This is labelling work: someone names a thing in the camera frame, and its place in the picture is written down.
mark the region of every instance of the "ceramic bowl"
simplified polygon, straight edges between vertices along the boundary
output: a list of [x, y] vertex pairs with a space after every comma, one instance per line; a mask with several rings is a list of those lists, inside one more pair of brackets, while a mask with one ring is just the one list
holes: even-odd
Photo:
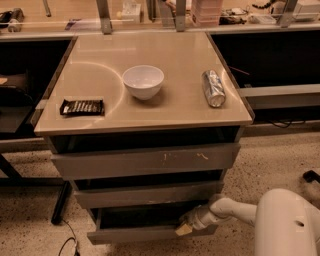
[[148, 100], [161, 89], [164, 74], [161, 69], [149, 65], [140, 65], [127, 69], [122, 81], [127, 90], [140, 100]]

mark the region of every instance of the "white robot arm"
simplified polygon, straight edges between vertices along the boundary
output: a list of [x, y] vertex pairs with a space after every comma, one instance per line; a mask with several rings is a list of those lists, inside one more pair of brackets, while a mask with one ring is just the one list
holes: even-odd
[[182, 216], [176, 233], [185, 235], [232, 218], [255, 227], [255, 256], [317, 256], [320, 252], [320, 211], [285, 189], [268, 191], [258, 206], [214, 195], [207, 205]]

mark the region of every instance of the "speckled floor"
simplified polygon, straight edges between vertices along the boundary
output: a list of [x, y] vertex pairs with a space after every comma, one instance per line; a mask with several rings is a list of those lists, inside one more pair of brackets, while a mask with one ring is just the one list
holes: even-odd
[[[320, 122], [293, 124], [286, 129], [272, 125], [248, 127], [240, 141], [237, 160], [225, 177], [224, 194], [257, 204], [266, 191], [286, 188], [320, 206], [320, 184], [308, 184], [301, 178], [310, 169], [320, 173], [319, 131]], [[58, 175], [47, 150], [4, 156], [25, 175], [39, 175], [35, 170]], [[50, 223], [58, 193], [56, 187], [0, 188], [0, 255], [58, 255], [72, 235], [66, 224]], [[94, 231], [94, 223], [73, 196], [63, 218], [74, 229], [84, 256], [250, 256], [254, 251], [254, 229], [240, 221], [220, 226], [213, 236], [93, 246], [86, 233]], [[72, 255], [71, 247], [72, 242], [61, 255]]]

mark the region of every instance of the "cabinet top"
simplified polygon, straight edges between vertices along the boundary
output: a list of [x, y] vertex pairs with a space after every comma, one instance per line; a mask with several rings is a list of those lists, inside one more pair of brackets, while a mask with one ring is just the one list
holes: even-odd
[[[164, 72], [152, 99], [132, 97], [122, 83], [125, 70], [152, 65]], [[201, 75], [220, 76], [226, 102], [208, 105]], [[103, 116], [65, 117], [63, 100], [103, 99]], [[142, 32], [81, 35], [68, 57], [35, 127], [39, 136], [248, 125], [252, 118], [204, 32]]]

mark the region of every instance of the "candy bar wrapper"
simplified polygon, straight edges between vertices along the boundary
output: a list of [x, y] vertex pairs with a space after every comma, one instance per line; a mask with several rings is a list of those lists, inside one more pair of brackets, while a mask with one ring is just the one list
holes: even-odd
[[66, 116], [92, 116], [103, 113], [103, 100], [64, 100], [60, 107], [60, 115]]

